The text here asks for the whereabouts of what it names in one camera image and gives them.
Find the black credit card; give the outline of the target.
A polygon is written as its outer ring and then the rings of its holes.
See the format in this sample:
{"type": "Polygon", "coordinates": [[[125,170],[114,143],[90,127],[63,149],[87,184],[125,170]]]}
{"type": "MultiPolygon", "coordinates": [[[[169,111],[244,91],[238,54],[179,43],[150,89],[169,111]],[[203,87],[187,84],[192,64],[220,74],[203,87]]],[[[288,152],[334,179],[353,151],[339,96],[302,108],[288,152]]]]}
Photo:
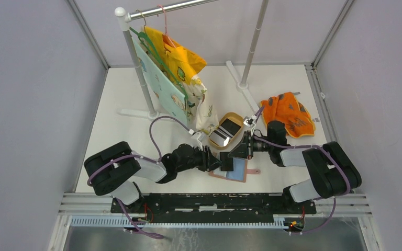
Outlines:
{"type": "Polygon", "coordinates": [[[229,156],[229,152],[220,152],[219,157],[221,161],[220,170],[222,172],[234,171],[233,157],[229,156]]]}

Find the white black-striped credit card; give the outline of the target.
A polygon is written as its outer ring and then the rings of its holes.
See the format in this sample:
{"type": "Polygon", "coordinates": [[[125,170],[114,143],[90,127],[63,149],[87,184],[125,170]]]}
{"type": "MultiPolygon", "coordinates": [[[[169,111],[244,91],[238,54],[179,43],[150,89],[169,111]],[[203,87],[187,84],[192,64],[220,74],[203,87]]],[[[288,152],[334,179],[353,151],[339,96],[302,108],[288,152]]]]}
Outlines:
{"type": "Polygon", "coordinates": [[[212,132],[212,134],[209,136],[209,139],[218,147],[226,147],[231,140],[231,136],[227,131],[224,131],[218,127],[212,132]]]}

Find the yellow oval tray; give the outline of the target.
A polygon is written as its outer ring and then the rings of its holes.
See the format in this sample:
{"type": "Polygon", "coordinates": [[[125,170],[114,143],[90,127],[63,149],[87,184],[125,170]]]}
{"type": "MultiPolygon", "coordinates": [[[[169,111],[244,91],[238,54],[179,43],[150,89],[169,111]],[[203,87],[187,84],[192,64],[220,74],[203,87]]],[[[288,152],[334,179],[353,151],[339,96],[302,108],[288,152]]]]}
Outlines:
{"type": "Polygon", "coordinates": [[[243,125],[244,125],[243,120],[244,119],[240,115],[235,113],[235,112],[226,113],[223,116],[223,118],[220,120],[218,127],[223,129],[224,131],[227,131],[228,134],[231,136],[231,140],[230,140],[229,144],[226,147],[218,147],[215,143],[213,143],[209,139],[210,145],[212,147],[218,149],[218,150],[226,149],[236,139],[236,137],[241,132],[241,130],[243,128],[243,125]]]}

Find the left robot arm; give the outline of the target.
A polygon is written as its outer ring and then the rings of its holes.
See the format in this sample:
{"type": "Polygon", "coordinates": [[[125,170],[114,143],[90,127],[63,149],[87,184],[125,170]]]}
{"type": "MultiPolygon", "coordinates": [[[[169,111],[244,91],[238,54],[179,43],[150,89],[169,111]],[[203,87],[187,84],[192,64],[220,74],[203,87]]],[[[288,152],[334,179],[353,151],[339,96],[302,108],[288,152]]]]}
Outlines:
{"type": "Polygon", "coordinates": [[[131,213],[143,208],[144,196],[131,177],[145,178],[157,184],[173,181],[178,173],[189,169],[202,172],[216,170],[222,166],[209,146],[194,147],[181,144],[161,159],[152,159],[133,151],[121,141],[84,161],[88,175],[87,184],[97,196],[110,195],[120,200],[131,213]]]}

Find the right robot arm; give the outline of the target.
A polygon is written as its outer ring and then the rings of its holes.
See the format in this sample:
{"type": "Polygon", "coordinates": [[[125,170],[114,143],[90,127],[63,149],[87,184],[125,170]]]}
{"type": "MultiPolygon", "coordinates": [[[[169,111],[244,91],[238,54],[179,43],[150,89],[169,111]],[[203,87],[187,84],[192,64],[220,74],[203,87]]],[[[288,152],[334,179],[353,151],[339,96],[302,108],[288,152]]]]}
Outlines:
{"type": "Polygon", "coordinates": [[[279,167],[304,167],[309,179],[284,188],[281,205],[285,212],[295,213],[303,202],[348,194],[362,184],[357,168],[340,144],[331,141],[323,145],[290,145],[285,125],[271,121],[267,134],[256,136],[251,131],[229,152],[229,157],[251,159],[255,152],[267,152],[279,167]]]}

